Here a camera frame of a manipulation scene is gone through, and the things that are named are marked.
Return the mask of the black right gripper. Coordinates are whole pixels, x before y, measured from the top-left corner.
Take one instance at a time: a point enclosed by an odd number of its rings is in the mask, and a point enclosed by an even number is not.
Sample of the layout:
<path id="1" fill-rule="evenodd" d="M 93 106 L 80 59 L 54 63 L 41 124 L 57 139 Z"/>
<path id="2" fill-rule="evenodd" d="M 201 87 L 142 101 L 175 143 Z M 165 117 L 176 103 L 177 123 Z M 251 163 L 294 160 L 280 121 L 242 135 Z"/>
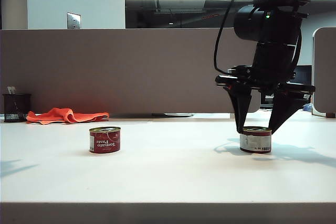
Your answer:
<path id="1" fill-rule="evenodd" d="M 229 94 L 237 132 L 243 131 L 251 90 L 274 94 L 269 120 L 272 134 L 308 102 L 304 95 L 312 95 L 315 86 L 290 82 L 295 77 L 299 52 L 299 46 L 258 43 L 251 66 L 234 66 L 228 74 L 216 77 L 217 85 L 224 87 Z"/>

